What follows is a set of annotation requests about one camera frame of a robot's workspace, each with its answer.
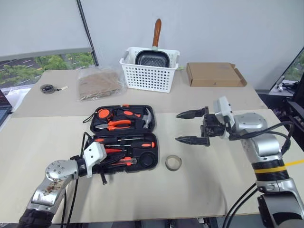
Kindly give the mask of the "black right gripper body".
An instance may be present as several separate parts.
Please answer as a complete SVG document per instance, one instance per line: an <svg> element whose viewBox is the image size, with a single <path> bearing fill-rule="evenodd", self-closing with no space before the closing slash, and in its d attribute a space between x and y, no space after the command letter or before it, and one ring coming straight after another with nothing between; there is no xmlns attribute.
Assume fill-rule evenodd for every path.
<svg viewBox="0 0 304 228"><path fill-rule="evenodd" d="M222 136L225 132L225 126L216 117L215 114L209 113L209 108L205 106L203 115L203 124L201 130L201 145L210 146L210 138Z"/></svg>

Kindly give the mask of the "clear bag of brown sticks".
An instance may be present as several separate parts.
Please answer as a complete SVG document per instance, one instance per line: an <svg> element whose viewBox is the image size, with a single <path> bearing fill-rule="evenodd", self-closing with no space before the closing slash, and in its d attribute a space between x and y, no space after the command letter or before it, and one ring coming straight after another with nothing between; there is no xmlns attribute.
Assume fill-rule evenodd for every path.
<svg viewBox="0 0 304 228"><path fill-rule="evenodd" d="M78 100L93 101L121 94L126 85L119 71L105 67L88 67L78 71Z"/></svg>

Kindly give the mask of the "black orange handled screwdriver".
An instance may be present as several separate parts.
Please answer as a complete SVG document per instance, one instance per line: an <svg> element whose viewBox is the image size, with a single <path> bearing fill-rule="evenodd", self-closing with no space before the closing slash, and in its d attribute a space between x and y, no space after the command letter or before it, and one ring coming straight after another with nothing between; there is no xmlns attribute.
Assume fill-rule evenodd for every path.
<svg viewBox="0 0 304 228"><path fill-rule="evenodd" d="M105 147L130 147L130 148L154 148L155 142L133 142L131 144L104 145Z"/></svg>

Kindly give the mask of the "grey tape roll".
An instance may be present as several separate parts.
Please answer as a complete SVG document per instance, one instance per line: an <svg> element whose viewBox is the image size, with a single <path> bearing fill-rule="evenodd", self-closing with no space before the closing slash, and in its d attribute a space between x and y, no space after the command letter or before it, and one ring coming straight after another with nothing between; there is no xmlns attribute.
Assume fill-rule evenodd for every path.
<svg viewBox="0 0 304 228"><path fill-rule="evenodd" d="M166 158L165 166L170 171L177 171L182 165L182 160L177 155L169 155Z"/></svg>

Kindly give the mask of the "orange black utility knife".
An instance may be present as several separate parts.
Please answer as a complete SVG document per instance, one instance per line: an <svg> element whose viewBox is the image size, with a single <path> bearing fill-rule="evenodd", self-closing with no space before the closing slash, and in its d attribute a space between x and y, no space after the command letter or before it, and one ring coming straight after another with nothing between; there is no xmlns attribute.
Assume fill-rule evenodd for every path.
<svg viewBox="0 0 304 228"><path fill-rule="evenodd" d="M136 164L138 161L136 158L132 158L132 157L125 157L123 159L120 159L112 164L110 164L110 166L121 166L121 165L126 165L126 166L131 166L133 164Z"/></svg>

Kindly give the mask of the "black office desk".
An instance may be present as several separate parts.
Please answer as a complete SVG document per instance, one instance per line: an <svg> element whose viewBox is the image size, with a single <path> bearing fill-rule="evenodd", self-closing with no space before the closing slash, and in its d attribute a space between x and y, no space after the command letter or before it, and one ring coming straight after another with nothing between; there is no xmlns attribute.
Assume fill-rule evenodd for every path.
<svg viewBox="0 0 304 228"><path fill-rule="evenodd" d="M281 122L294 123L292 137L304 151L304 75L293 96L282 95L282 93L271 95L265 92L259 92L258 96Z"/></svg>

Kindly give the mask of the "flat brown cardboard box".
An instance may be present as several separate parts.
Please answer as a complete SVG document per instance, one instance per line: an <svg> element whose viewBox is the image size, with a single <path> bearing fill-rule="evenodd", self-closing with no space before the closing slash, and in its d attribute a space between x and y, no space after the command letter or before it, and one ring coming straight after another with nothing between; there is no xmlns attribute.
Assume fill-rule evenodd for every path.
<svg viewBox="0 0 304 228"><path fill-rule="evenodd" d="M191 87L245 87L247 81L235 64L189 62L186 71Z"/></svg>

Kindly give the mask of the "black tool case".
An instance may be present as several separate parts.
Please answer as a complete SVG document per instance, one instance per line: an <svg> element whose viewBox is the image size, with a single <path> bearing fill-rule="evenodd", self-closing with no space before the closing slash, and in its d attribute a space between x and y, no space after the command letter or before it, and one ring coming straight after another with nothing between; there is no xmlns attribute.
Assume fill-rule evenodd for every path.
<svg viewBox="0 0 304 228"><path fill-rule="evenodd" d="M118 144L131 144L135 142L155 142L154 148L130 148L130 147L111 147L114 149L122 149L125 150L125 157L132 157L137 159L137 163L131 166L124 165L124 168L120 168L117 171L105 171L104 174L115 174L118 172L126 172L126 173L133 173L133 172L140 172L140 171L147 171L152 170L158 163L158 145L157 145L157 138L153 134L153 130L155 127L155 118L152 107L149 105L108 105L108 106L101 106L98 109L111 109L113 111L113 117L109 121L118 121L118 120L131 120L132 124L131 127L128 129L123 130L114 130L109 131L107 129L96 129L95 126L99 124L105 124L109 121L99 121L96 118L90 120L90 131L93 133L92 136L89 136L87 139L86 144L89 145L91 142L94 141L97 137L119 137L119 138L131 138L131 137L144 137L143 140L132 140L132 141L120 141L115 143L100 143L103 145L118 145ZM144 129L144 121L141 119L129 119L126 116L116 115L116 111L118 109L129 110L137 113L143 113L145 108L148 108L152 114L152 120L149 124L148 129Z"/></svg>

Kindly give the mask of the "small black round keychain object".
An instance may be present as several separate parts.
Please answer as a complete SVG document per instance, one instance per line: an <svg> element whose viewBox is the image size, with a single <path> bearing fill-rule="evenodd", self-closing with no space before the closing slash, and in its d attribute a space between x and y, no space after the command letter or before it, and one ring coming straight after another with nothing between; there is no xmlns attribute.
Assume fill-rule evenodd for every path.
<svg viewBox="0 0 304 228"><path fill-rule="evenodd" d="M40 91L41 91L43 94L48 95L48 94L52 94L52 93L54 93L54 92L58 92L58 91L65 90L65 89L67 89L67 88L68 88L68 86L64 86L64 87L62 87L62 88L57 88L57 87L55 87L55 86L53 86L53 85L45 84L45 85L42 85L42 86L40 87Z"/></svg>

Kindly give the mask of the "orange handled pliers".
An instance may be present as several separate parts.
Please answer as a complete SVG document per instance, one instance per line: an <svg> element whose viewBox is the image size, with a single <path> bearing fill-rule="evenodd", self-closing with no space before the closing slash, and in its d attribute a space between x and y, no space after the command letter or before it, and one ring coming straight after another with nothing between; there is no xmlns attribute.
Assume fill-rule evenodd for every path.
<svg viewBox="0 0 304 228"><path fill-rule="evenodd" d="M108 123L103 123L95 126L96 129L107 129L109 131L114 130L123 130L131 127L131 120L118 120L118 121L109 121Z"/></svg>

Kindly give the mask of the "beige table cover sheet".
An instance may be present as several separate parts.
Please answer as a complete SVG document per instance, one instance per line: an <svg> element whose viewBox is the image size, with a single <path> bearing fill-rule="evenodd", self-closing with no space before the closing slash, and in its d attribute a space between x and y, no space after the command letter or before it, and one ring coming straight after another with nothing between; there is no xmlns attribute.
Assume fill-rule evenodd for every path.
<svg viewBox="0 0 304 228"><path fill-rule="evenodd" d="M245 87L191 87L185 71L176 71L169 93L126 89L124 93L93 101L79 101L76 70L50 70L24 97L12 117L89 116L96 108L107 105L149 105L155 113L180 113L191 109L213 107L213 101L226 96L232 110L266 109L250 84ZM43 94L45 84L67 89Z"/></svg>
<svg viewBox="0 0 304 228"><path fill-rule="evenodd" d="M105 222L136 219L221 216L252 185L255 174L240 141L211 138L210 146L187 145L179 136L200 135L201 118L156 115L154 134L159 161L150 171L100 175L79 180L67 189L67 206L74 201L71 221ZM12 117L0 130L0 222L17 223L46 167L78 155L89 124L81 116ZM169 155L182 165L165 166Z"/></svg>

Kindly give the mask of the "thin orange handled screwdriver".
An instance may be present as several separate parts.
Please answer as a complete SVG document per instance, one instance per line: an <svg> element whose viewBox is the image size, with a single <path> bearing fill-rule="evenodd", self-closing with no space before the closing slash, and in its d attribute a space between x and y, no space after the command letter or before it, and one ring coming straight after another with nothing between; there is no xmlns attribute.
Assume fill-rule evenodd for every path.
<svg viewBox="0 0 304 228"><path fill-rule="evenodd" d="M95 142L99 143L116 143L120 141L132 141L132 140L143 140L144 137L131 137L131 138L119 138L119 137L97 137L94 139Z"/></svg>

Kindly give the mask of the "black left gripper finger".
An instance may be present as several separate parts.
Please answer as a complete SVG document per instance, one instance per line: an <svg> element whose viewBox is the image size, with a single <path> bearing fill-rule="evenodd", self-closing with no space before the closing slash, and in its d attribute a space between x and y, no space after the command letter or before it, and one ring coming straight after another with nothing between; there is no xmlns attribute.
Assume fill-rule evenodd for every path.
<svg viewBox="0 0 304 228"><path fill-rule="evenodd" d="M107 157L104 159L105 163L115 163L118 162L120 159L123 159L125 157L124 152L114 152L114 153L108 153Z"/></svg>
<svg viewBox="0 0 304 228"><path fill-rule="evenodd" d="M104 171L117 171L120 168L124 168L124 164L122 163L113 163L103 167Z"/></svg>

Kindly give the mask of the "black diagonal window pole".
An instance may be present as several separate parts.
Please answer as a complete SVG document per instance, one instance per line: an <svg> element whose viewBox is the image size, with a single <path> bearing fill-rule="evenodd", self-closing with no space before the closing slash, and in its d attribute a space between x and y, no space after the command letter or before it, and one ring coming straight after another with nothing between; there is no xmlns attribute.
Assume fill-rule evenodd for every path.
<svg viewBox="0 0 304 228"><path fill-rule="evenodd" d="M77 7L78 7L78 11L80 13L80 17L81 17L81 20L82 20L82 23L83 23L83 27L85 29L87 39L89 41L89 45L90 45L91 50L92 50L91 55L92 55L94 64L96 66L99 66L99 62L98 62L96 52L95 52L95 47L94 47L92 39L91 39L90 31L89 31L89 28L88 28L88 25L87 25L87 22L86 22L86 17L85 17L85 14L84 14L84 10L83 10L83 7L82 7L81 0L76 0L76 4L77 4Z"/></svg>

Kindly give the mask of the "orange black tape measure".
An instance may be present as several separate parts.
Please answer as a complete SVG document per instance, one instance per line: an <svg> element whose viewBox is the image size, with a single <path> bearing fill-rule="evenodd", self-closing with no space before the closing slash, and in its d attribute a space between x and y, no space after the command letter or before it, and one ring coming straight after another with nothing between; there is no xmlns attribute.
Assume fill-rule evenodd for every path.
<svg viewBox="0 0 304 228"><path fill-rule="evenodd" d="M109 121L113 117L113 111L111 109L98 109L93 114L91 114L88 118L86 118L83 123L87 123L93 118L96 118L99 121Z"/></svg>

